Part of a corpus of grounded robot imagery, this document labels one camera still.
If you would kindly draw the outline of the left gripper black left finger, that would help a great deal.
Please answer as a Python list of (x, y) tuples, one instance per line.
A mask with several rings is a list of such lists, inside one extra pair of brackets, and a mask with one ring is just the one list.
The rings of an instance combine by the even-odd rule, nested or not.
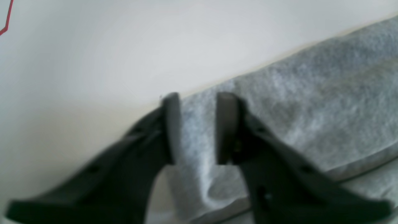
[(143, 224), (158, 173), (175, 163), (180, 122), (179, 95), (171, 93), (70, 179), (10, 201), (5, 217), (21, 224)]

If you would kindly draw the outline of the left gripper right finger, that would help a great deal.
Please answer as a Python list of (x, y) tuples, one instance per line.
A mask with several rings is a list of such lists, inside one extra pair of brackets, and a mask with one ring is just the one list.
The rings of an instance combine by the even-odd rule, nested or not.
[(281, 142), (229, 92), (216, 96), (216, 160), (239, 167), (256, 224), (376, 224), (387, 200), (354, 194)]

